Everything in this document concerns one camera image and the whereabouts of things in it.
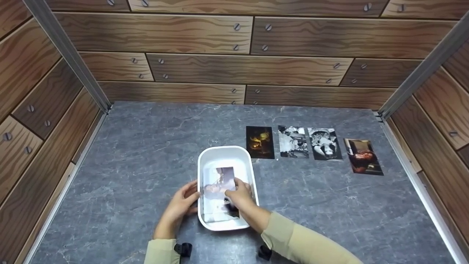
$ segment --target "gray marble surface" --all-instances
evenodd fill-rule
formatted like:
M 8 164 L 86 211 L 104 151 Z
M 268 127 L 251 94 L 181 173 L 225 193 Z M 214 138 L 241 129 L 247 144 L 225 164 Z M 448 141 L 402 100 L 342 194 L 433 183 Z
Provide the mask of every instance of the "gray marble surface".
M 48 229 L 34 264 L 143 263 L 172 194 L 197 177 L 205 148 L 245 147 L 245 126 L 335 128 L 343 161 L 253 160 L 259 202 L 335 240 L 365 263 L 453 263 L 370 110 L 117 102 Z M 384 176 L 352 173 L 344 138 L 370 139 Z M 187 219 L 183 263 L 254 264 L 250 229 L 211 232 Z M 272 263 L 289 263 L 274 256 Z

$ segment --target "white plastic tray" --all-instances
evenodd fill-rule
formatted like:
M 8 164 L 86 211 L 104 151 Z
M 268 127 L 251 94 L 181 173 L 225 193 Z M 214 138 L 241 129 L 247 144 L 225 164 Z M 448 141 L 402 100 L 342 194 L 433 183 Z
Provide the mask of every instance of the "white plastic tray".
M 212 231 L 236 230 L 249 227 L 248 223 L 240 217 L 230 217 L 228 214 L 206 213 L 213 202 L 218 200 L 209 199 L 204 195 L 204 186 L 213 182 L 204 182 L 204 171 L 216 168 L 233 167 L 234 176 L 251 185 L 254 201 L 259 205 L 257 197 L 256 180 L 252 169 L 251 156 L 249 152 L 239 146 L 212 147 L 202 151 L 198 160 L 197 188 L 201 193 L 198 200 L 198 217 L 204 227 Z

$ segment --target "metal frame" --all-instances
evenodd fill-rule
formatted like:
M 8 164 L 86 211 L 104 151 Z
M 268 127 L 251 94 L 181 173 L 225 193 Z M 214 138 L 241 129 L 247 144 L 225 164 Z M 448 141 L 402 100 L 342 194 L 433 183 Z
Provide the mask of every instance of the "metal frame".
M 70 185 L 73 182 L 73 179 L 76 176 L 76 173 L 80 169 L 80 166 L 83 163 L 83 160 L 85 159 L 86 155 L 88 154 L 88 151 L 90 150 L 91 145 L 93 144 L 93 141 L 96 138 L 96 135 L 98 131 L 100 130 L 101 126 L 104 123 L 104 120 L 106 119 L 107 114 L 103 114 L 103 116 L 100 118 L 98 124 L 96 125 L 96 128 L 93 131 L 93 134 L 91 134 L 90 141 L 86 144 L 82 155 L 76 162 L 75 167 L 72 170 L 72 173 L 70 174 L 70 177 L 67 179 L 67 182 L 65 183 L 65 186 L 57 198 L 57 202 L 55 203 L 54 207 L 52 207 L 51 212 L 49 213 L 49 216 L 47 217 L 46 221 L 44 222 L 44 225 L 41 228 L 41 231 L 39 232 L 38 236 L 36 237 L 36 240 L 34 240 L 34 244 L 32 245 L 30 251 L 28 252 L 26 258 L 24 259 L 23 264 L 29 264 L 34 257 L 34 254 L 36 253 L 42 239 L 44 238 L 45 233 L 47 232 L 47 229 L 49 228 L 55 214 L 57 213 L 57 210 L 59 209 L 60 205 L 62 204 L 63 199 L 65 198 L 65 195 L 67 194 L 68 189 L 70 188 Z
M 99 108 L 103 112 L 108 113 L 111 103 L 45 0 L 23 0 L 23 2 L 62 54 L 65 61 L 70 65 L 83 86 L 88 90 L 94 101 L 96 101 Z
M 425 185 L 422 183 L 418 175 L 415 173 L 412 165 L 410 164 L 407 156 L 405 155 L 404 151 L 401 148 L 401 145 L 397 141 L 394 133 L 392 132 L 391 128 L 389 127 L 387 121 L 382 123 L 383 131 L 388 139 L 389 143 L 394 149 L 399 161 L 401 162 L 407 176 L 410 179 L 410 182 L 414 186 L 415 191 L 417 192 L 420 200 L 424 204 L 425 209 L 427 210 L 430 218 L 432 219 L 433 223 L 435 224 L 438 233 L 440 234 L 443 242 L 446 244 L 451 256 L 453 257 L 454 261 L 457 264 L 468 264 L 466 257 L 464 256 L 461 248 L 459 247 L 458 243 L 454 239 L 454 236 L 451 234 L 446 222 L 444 221 L 443 217 L 441 216 L 438 208 L 436 207 L 435 203 L 431 199 L 430 195 L 425 188 Z
M 388 119 L 469 37 L 469 11 L 384 103 L 378 113 Z

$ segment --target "wooden plank wall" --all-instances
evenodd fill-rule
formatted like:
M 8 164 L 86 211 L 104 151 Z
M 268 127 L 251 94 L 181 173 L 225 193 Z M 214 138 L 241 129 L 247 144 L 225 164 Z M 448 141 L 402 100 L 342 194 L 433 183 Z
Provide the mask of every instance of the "wooden plank wall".
M 467 259 L 468 76 L 469 39 L 388 120 Z
M 0 262 L 20 264 L 99 110 L 22 1 L 0 24 Z
M 372 109 L 469 9 L 463 0 L 47 2 L 111 101 Z

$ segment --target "photograph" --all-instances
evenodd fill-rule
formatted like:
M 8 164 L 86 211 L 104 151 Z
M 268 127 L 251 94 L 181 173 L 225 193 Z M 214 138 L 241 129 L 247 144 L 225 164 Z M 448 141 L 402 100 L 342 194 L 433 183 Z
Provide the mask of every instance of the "photograph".
M 373 152 L 371 141 L 354 139 L 344 139 L 344 141 L 354 173 L 384 175 L 378 158 Z
M 341 160 L 339 142 L 333 128 L 308 127 L 315 160 Z
M 203 218 L 206 223 L 239 219 L 239 211 L 225 197 L 225 191 L 236 190 L 233 167 L 204 170 L 202 190 Z
M 272 128 L 246 126 L 246 149 L 253 159 L 274 159 Z
M 307 159 L 308 143 L 304 128 L 279 125 L 280 156 Z

